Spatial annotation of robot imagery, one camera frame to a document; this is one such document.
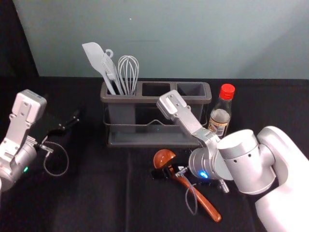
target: red bottle cap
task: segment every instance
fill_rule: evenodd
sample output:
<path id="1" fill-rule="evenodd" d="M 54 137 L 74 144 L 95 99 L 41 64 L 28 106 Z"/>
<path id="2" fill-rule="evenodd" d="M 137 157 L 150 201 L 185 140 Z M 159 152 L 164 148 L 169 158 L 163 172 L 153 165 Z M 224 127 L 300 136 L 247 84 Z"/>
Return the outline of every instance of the red bottle cap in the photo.
<path id="1" fill-rule="evenodd" d="M 232 100 L 235 93 L 235 87 L 231 84 L 224 84 L 221 86 L 219 97 L 223 100 Z"/>

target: metal screw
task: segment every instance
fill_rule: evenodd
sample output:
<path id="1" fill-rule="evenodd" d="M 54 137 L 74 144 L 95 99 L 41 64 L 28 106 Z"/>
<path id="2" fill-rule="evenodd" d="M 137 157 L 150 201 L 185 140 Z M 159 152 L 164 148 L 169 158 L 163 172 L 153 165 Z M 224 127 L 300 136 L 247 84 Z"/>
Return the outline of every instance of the metal screw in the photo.
<path id="1" fill-rule="evenodd" d="M 228 188 L 228 186 L 226 185 L 226 182 L 224 180 L 219 180 L 219 187 L 220 189 L 224 192 L 224 193 L 228 193 L 230 191 L 230 189 Z"/>

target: bottle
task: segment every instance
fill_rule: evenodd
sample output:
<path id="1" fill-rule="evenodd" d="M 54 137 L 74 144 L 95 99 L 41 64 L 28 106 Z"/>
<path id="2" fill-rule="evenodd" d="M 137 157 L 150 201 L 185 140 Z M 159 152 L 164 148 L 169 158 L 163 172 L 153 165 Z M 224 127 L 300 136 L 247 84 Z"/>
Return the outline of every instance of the bottle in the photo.
<path id="1" fill-rule="evenodd" d="M 231 84 L 221 86 L 218 102 L 211 112 L 208 129 L 215 132 L 220 139 L 226 135 L 231 120 L 231 105 L 235 87 Z"/>

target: gray utensil holder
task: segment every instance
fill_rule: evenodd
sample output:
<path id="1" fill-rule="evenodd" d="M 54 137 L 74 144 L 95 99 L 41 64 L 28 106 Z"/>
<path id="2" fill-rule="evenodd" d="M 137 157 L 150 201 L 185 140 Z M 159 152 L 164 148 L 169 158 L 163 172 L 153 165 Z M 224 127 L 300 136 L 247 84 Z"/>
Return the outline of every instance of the gray utensil holder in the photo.
<path id="1" fill-rule="evenodd" d="M 101 88 L 104 124 L 108 146 L 194 147 L 196 139 L 164 118 L 156 106 L 159 97 L 177 90 L 191 106 L 202 125 L 206 125 L 211 89 L 205 82 L 138 81 L 135 96 L 111 95 L 106 84 Z"/>

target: whisk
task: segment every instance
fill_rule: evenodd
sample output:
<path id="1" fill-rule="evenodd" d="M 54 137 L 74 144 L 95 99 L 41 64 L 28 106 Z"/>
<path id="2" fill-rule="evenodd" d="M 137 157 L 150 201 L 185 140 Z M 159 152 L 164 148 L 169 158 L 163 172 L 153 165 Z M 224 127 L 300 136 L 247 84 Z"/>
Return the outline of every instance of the whisk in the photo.
<path id="1" fill-rule="evenodd" d="M 118 60 L 118 80 L 125 95 L 136 94 L 136 84 L 139 77 L 140 65 L 133 56 L 122 56 Z"/>

